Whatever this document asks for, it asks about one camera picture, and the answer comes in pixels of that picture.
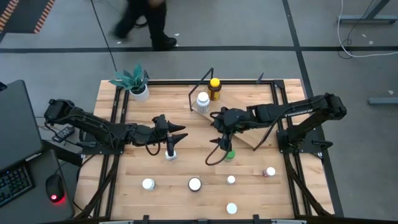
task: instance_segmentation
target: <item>computer mouse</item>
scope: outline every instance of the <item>computer mouse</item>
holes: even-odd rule
[[[51,202],[59,202],[65,194],[61,176],[53,174],[48,177],[45,181],[45,191]]]

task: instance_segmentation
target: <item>person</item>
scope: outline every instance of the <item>person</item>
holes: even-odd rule
[[[170,50],[175,47],[177,40],[164,33],[167,12],[164,0],[127,0],[127,3],[123,17],[113,31],[116,38],[126,39],[138,18],[145,16],[154,50]]]

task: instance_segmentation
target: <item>white pot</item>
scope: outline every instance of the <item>white pot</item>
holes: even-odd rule
[[[148,100],[148,98],[149,98],[149,89],[148,89],[148,86],[146,84],[145,84],[145,90],[142,93],[134,94],[131,90],[130,90],[130,93],[131,93],[131,95],[134,96],[134,99],[136,101],[142,102],[142,101]]]

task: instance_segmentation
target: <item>green leaves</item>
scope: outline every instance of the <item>green leaves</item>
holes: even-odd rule
[[[145,84],[148,82],[147,74],[144,75],[144,79],[141,80],[142,68],[140,65],[136,65],[134,67],[133,75],[131,75],[128,71],[123,70],[123,72],[115,72],[115,76],[118,80],[110,80],[109,82],[112,83],[113,85],[121,86],[125,90],[134,90],[134,91],[144,90]]]
[[[142,75],[141,65],[136,65],[134,67],[134,78],[138,77],[139,79],[141,79],[141,75]]]
[[[124,84],[124,82],[122,82],[122,81],[110,80],[109,82],[112,83],[113,85],[121,86],[121,87],[123,87],[124,89],[127,90],[127,85]]]

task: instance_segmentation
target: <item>yellow cap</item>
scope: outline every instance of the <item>yellow cap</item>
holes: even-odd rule
[[[211,87],[218,87],[220,85],[220,80],[218,78],[212,78],[210,80]]]

